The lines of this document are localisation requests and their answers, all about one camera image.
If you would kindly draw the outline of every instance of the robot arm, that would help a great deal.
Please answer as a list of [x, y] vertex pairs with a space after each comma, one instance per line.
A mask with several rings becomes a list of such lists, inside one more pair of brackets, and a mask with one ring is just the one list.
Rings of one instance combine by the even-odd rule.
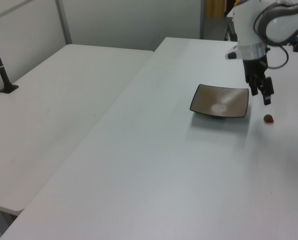
[[266, 69], [270, 68], [266, 57], [267, 46], [281, 47], [288, 61], [288, 53], [282, 45], [291, 42], [298, 34], [298, 3], [238, 0], [233, 9], [233, 20], [238, 45], [227, 53], [226, 58], [243, 60], [246, 82], [252, 95], [257, 95], [260, 90], [264, 104], [268, 105], [274, 90], [272, 79], [265, 77]]

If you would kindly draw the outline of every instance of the white wall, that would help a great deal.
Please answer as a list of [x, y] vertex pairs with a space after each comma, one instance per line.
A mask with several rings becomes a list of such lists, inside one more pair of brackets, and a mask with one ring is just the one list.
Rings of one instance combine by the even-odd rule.
[[154, 51], [200, 38], [201, 0], [59, 0], [74, 44]]
[[55, 0], [33, 0], [0, 18], [0, 56], [11, 82], [63, 46]]

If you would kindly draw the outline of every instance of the strawberry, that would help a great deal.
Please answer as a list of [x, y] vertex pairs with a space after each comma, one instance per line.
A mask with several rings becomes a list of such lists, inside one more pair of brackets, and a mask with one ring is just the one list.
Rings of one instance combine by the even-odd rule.
[[267, 114], [267, 115], [264, 116], [264, 121], [265, 121], [266, 123], [268, 123], [268, 124], [272, 124], [272, 123], [274, 123], [274, 119], [273, 119], [273, 117], [272, 117], [271, 115], [269, 115], [269, 114]]

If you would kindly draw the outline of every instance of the black cable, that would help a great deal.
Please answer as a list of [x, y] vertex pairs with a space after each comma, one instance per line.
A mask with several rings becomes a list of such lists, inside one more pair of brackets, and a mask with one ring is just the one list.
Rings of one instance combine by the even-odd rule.
[[285, 61], [282, 65], [280, 65], [280, 66], [273, 66], [273, 67], [272, 67], [272, 66], [268, 66], [269, 69], [280, 69], [280, 68], [284, 67], [284, 66], [289, 62], [289, 53], [286, 51], [286, 49], [285, 49], [282, 45], [280, 45], [279, 48], [281, 48], [281, 49], [285, 52], [285, 54], [286, 54], [286, 56], [287, 56], [287, 59], [286, 59], [286, 61]]
[[[282, 3], [280, 3], [280, 4], [277, 4], [275, 7], [279, 7], [279, 6], [283, 6], [284, 4]], [[269, 8], [271, 8], [272, 7], [272, 5], [270, 5], [270, 6], [268, 6], [267, 8], [265, 8], [262, 12], [260, 12], [260, 14], [257, 16], [257, 18], [255, 19], [255, 21], [254, 21], [254, 24], [253, 24], [253, 31], [260, 37], [260, 39], [262, 40], [262, 41], [264, 41], [264, 43], [266, 43], [267, 44], [267, 42], [266, 42], [266, 40], [269, 40], [267, 37], [265, 37], [265, 36], [262, 36], [262, 35], [260, 35], [260, 33], [256, 30], [256, 24], [257, 24], [257, 22], [258, 22], [258, 20], [259, 20], [259, 18], [264, 14], [264, 12], [266, 11], [266, 10], [268, 10]], [[287, 56], [287, 59], [286, 59], [286, 61], [282, 64], [282, 65], [280, 65], [280, 66], [268, 66], [268, 68], [269, 69], [280, 69], [280, 68], [282, 68], [282, 67], [284, 67], [288, 62], [289, 62], [289, 53], [286, 51], [286, 49], [282, 46], [282, 45], [280, 45], [280, 44], [278, 44], [278, 43], [276, 43], [275, 42], [275, 44], [276, 44], [276, 47], [279, 47], [279, 48], [281, 48], [284, 52], [285, 52], [285, 54], [286, 54], [286, 56]]]

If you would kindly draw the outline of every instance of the metal frame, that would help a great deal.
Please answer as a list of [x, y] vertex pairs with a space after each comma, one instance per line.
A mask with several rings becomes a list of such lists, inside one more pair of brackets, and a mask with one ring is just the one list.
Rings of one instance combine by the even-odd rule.
[[65, 11], [64, 11], [63, 1], [55, 0], [55, 4], [57, 5], [58, 14], [59, 14], [60, 22], [61, 22], [61, 27], [62, 27], [65, 43], [72, 44], [69, 25], [68, 25], [67, 17], [65, 15]]
[[18, 9], [19, 7], [21, 7], [21, 6], [23, 6], [23, 5], [26, 5], [27, 3], [31, 2], [31, 1], [33, 1], [33, 0], [23, 0], [22, 3], [19, 3], [19, 4], [17, 4], [16, 6], [13, 6], [13, 7], [9, 8], [8, 10], [3, 11], [2, 13], [0, 13], [0, 17], [3, 17], [3, 16], [5, 16], [5, 15], [7, 15], [8, 13], [10, 13], [10, 12], [12, 12], [12, 11]]

